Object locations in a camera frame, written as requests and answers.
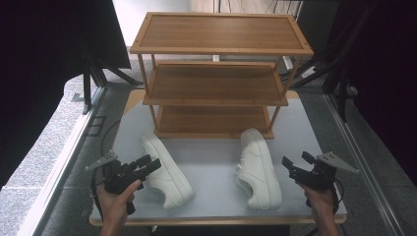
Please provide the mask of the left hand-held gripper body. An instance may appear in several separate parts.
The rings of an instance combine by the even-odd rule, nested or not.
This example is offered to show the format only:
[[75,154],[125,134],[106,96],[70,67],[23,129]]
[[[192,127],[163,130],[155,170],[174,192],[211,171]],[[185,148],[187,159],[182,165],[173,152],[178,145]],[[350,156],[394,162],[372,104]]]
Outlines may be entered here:
[[106,191],[110,194],[120,195],[130,184],[138,180],[135,172],[140,168],[133,169],[131,163],[122,164],[118,160],[117,154],[110,150],[91,165],[86,166],[85,171],[90,172],[101,168]]

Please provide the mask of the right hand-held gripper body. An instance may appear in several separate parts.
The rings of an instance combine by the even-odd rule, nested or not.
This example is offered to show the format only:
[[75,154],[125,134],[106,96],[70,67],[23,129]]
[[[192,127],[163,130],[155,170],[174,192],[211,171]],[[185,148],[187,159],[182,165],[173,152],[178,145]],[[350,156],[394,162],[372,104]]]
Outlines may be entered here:
[[314,190],[329,190],[333,187],[337,169],[355,174],[359,170],[342,160],[332,151],[315,156],[316,161],[312,170],[305,170],[296,166],[295,172],[289,172],[289,177],[296,182]]

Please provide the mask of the white sneaker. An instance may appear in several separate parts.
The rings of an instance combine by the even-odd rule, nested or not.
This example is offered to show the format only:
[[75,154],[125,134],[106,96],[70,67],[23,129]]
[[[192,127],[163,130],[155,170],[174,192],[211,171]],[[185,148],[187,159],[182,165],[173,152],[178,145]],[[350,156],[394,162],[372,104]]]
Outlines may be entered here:
[[241,134],[241,157],[236,168],[236,182],[249,199],[247,208],[267,210],[282,205],[282,193],[273,168],[268,144],[256,129]]
[[163,194],[163,207],[171,209],[188,203],[195,195],[194,190],[163,142],[154,133],[146,132],[140,143],[152,160],[161,163],[149,176],[149,186]]

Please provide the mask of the wooden three-tier shoe rack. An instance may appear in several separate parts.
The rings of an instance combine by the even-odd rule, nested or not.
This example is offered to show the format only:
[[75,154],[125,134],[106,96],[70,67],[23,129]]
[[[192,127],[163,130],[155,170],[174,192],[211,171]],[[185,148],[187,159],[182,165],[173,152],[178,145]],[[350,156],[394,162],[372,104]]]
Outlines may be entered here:
[[250,128],[274,136],[291,85],[279,59],[313,53],[290,15],[147,13],[131,47],[149,55],[144,105],[161,138],[237,139]]

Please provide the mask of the person's right hand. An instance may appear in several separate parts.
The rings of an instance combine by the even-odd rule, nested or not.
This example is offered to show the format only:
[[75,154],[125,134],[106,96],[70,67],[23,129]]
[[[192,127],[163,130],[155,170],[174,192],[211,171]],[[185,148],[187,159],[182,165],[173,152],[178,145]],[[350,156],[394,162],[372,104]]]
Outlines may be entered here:
[[312,213],[316,220],[334,219],[333,195],[330,190],[317,191],[300,184],[305,196],[310,201]]

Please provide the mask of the person's left hand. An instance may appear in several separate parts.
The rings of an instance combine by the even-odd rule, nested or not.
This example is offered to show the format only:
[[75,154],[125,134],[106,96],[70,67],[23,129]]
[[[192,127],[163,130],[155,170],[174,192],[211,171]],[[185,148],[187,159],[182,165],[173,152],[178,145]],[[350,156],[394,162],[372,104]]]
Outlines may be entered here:
[[105,185],[98,188],[98,199],[101,206],[103,224],[106,226],[123,226],[127,220],[127,203],[135,198],[134,193],[142,185],[140,180],[134,181],[120,195],[110,194],[105,190]]

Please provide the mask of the black metal stand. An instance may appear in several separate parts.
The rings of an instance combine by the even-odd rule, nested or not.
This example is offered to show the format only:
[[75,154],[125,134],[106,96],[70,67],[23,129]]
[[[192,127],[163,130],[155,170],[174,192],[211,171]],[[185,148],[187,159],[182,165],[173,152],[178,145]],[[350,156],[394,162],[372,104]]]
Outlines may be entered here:
[[91,111],[92,108],[92,98],[91,98],[91,82],[93,80],[99,87],[105,87],[107,85],[107,79],[104,76],[103,70],[107,69],[123,81],[134,86],[142,86],[144,83],[134,80],[132,77],[128,76],[126,73],[122,72],[120,69],[110,66],[105,60],[99,57],[93,57],[89,52],[87,46],[80,41],[79,45],[82,51],[82,58],[84,60],[84,72],[83,72],[83,82],[84,82],[84,114],[87,114]]
[[331,60],[319,69],[314,72],[312,75],[307,76],[299,82],[295,82],[291,85],[293,89],[300,88],[315,79],[327,74],[322,85],[322,91],[324,93],[331,93],[335,90],[336,87],[339,87],[339,93],[337,96],[337,112],[339,117],[346,121],[345,118],[345,100],[347,97],[347,79],[344,77],[343,63],[347,57],[347,53],[350,50],[350,38],[341,33],[333,42],[328,44],[322,51],[316,52],[315,55],[303,64],[296,72],[295,77],[306,72],[308,69],[313,67],[318,62],[324,62],[329,57]]

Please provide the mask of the dark curtain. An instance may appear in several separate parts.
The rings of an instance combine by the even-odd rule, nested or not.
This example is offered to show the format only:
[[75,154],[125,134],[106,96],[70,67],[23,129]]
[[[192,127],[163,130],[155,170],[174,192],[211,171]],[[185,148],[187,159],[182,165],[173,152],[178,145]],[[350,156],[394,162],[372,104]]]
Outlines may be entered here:
[[0,189],[90,58],[130,67],[112,0],[0,0]]
[[346,58],[355,105],[417,186],[417,0],[339,0],[336,36],[376,6]]

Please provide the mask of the aluminium floor rail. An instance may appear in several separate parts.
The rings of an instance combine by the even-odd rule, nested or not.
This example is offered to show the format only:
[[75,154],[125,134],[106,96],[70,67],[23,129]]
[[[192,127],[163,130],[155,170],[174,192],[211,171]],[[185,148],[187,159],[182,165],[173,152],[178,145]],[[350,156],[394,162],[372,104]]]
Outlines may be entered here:
[[56,196],[62,178],[79,148],[81,139],[85,135],[86,128],[89,126],[91,118],[97,112],[99,103],[106,93],[106,88],[97,88],[92,95],[92,106],[90,111],[83,113],[76,120],[71,134],[66,143],[62,146],[60,153],[53,163],[50,173],[45,179],[44,184],[39,188],[36,199],[25,216],[16,236],[33,236],[39,227],[42,219],[50,208],[52,200]]
[[330,94],[324,94],[324,99],[328,105],[328,108],[332,114],[332,117],[351,153],[354,162],[359,169],[362,179],[370,192],[372,200],[376,205],[376,208],[386,226],[389,236],[405,236],[402,227],[393,211],[392,206],[387,200],[382,187],[372,172],[368,162],[366,161],[362,150],[359,148],[351,130],[347,123],[342,120],[338,114],[336,102]]

